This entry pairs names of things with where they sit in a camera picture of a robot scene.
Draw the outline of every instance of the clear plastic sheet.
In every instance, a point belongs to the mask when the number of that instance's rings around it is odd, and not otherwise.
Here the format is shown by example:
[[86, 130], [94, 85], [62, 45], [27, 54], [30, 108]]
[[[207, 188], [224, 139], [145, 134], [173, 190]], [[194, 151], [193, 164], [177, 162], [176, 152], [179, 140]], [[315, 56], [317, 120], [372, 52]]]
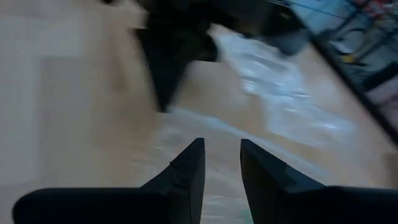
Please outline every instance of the clear plastic sheet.
[[216, 40], [244, 91], [261, 97], [268, 131], [312, 147], [349, 147], [355, 125], [317, 107], [298, 68], [277, 49], [238, 34]]
[[252, 223], [241, 178], [239, 150], [242, 138], [250, 139], [300, 172], [324, 183], [338, 182], [323, 167], [312, 164], [283, 147], [248, 134], [211, 116], [181, 108], [161, 115], [155, 135], [154, 173], [160, 172], [195, 138], [205, 138], [206, 184], [202, 223]]

